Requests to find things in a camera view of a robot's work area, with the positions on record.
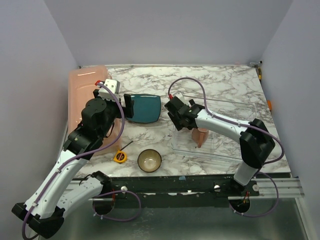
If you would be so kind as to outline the pink floral mug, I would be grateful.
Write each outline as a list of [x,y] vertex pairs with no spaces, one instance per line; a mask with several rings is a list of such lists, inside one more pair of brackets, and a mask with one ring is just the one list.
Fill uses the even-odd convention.
[[209,130],[205,128],[194,128],[191,133],[192,140],[196,143],[197,148],[201,148],[209,136]]

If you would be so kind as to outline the beige bowl dark rim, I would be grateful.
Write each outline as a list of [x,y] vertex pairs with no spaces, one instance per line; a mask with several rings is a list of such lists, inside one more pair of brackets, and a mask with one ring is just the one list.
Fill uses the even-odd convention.
[[138,155],[137,164],[143,172],[153,173],[160,168],[162,156],[154,149],[145,149]]

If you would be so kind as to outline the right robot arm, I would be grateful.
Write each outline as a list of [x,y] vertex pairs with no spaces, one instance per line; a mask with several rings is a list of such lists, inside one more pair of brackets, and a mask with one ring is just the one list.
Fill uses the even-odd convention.
[[223,135],[240,145],[242,162],[233,175],[233,181],[245,187],[263,167],[275,148],[275,141],[264,122],[238,120],[208,109],[207,103],[199,105],[193,100],[184,103],[179,97],[172,97],[164,107],[175,128],[207,129]]

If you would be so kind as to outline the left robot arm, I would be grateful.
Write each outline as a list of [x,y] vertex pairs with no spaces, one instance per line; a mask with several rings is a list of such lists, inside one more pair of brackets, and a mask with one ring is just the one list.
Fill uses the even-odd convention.
[[108,136],[115,119],[124,120],[134,114],[134,101],[125,94],[125,106],[106,87],[94,90],[94,98],[82,110],[82,120],[63,144],[62,151],[48,176],[38,190],[25,202],[16,203],[12,208],[22,223],[22,237],[28,239],[26,227],[38,236],[51,238],[63,225],[66,217],[90,198],[100,194],[109,184],[102,172],[93,173],[86,183],[65,194],[66,188],[76,173],[91,157],[112,145],[121,137],[123,130],[107,145]]

